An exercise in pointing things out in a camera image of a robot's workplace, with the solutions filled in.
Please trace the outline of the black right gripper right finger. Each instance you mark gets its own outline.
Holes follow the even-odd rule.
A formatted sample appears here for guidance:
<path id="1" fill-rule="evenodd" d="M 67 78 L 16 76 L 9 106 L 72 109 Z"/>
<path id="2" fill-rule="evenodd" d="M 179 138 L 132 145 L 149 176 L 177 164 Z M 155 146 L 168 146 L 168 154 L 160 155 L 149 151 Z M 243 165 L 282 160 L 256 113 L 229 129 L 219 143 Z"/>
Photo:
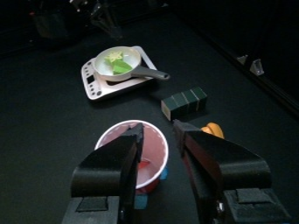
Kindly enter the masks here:
<path id="1" fill-rule="evenodd" d="M 290 224 L 267 161 L 187 122 L 172 123 L 200 224 Z"/>

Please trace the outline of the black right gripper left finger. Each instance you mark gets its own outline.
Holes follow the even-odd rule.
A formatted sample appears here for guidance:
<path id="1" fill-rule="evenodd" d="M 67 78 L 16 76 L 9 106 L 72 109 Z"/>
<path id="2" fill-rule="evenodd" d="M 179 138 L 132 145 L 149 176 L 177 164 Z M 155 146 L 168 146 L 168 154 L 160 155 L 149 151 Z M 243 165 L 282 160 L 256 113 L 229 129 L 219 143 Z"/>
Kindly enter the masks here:
<path id="1" fill-rule="evenodd" d="M 139 123 L 88 154 L 72 173 L 61 224 L 132 224 L 143 144 Z"/>

